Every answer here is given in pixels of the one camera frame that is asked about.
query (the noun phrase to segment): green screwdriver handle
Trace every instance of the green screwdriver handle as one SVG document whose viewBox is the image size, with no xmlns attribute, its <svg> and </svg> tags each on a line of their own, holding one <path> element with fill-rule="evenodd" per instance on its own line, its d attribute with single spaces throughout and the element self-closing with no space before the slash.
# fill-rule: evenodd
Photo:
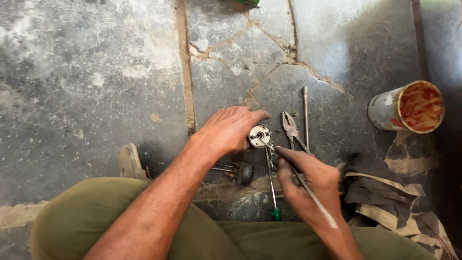
<svg viewBox="0 0 462 260">
<path fill-rule="evenodd" d="M 276 207 L 271 209 L 271 215 L 273 215 L 274 221 L 281 221 L 281 209 Z"/>
</svg>

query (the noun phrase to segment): right hand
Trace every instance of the right hand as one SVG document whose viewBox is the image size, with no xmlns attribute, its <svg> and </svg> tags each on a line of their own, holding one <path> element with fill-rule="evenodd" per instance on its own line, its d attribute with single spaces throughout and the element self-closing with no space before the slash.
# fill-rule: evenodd
<svg viewBox="0 0 462 260">
<path fill-rule="evenodd" d="M 296 152 L 279 146 L 276 146 L 276 150 L 282 157 L 279 160 L 279 182 L 284 198 L 295 213 L 315 231 L 329 226 L 305 188 L 294 184 L 293 171 L 286 160 L 290 161 L 300 174 L 305 175 L 306 183 L 337 223 L 344 221 L 340 211 L 338 191 L 339 170 L 320 162 L 305 152 Z"/>
</svg>

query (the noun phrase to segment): left hand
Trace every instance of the left hand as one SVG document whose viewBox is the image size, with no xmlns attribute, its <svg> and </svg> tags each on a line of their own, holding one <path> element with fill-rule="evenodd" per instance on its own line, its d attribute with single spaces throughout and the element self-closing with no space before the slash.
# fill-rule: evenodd
<svg viewBox="0 0 462 260">
<path fill-rule="evenodd" d="M 218 109 L 191 139 L 209 144 L 219 156 L 235 154 L 247 149 L 246 137 L 252 127 L 269 114 L 264 110 L 249 111 L 247 106 Z"/>
</svg>

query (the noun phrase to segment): spring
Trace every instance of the spring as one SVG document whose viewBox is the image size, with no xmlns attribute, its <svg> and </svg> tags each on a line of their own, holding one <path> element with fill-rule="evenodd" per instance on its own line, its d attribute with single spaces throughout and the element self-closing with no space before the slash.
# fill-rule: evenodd
<svg viewBox="0 0 462 260">
<path fill-rule="evenodd" d="M 268 157 L 269 157 L 269 165 L 273 169 L 274 168 L 274 153 L 272 151 L 269 151 Z"/>
</svg>

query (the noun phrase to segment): concrete floor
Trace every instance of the concrete floor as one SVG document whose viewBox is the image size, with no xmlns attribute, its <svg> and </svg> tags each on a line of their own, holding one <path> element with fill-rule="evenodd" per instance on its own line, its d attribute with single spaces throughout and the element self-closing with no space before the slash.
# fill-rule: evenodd
<svg viewBox="0 0 462 260">
<path fill-rule="evenodd" d="M 136 144 L 157 176 L 218 108 L 264 108 L 273 117 L 265 123 L 281 129 L 282 110 L 303 111 L 304 85 L 318 159 L 340 167 L 365 152 L 421 183 L 432 168 L 431 136 L 377 130 L 366 115 L 375 95 L 425 78 L 410 1 L 262 0 L 249 9 L 224 0 L 4 0 L 0 12 L 8 259 L 30 257 L 31 209 L 84 179 L 118 176 L 123 144 Z M 295 120 L 302 136 L 303 116 Z M 289 145 L 283 133 L 273 141 Z M 263 151 L 233 159 L 255 164 L 252 185 L 211 171 L 195 203 L 217 220 L 270 220 Z"/>
</svg>

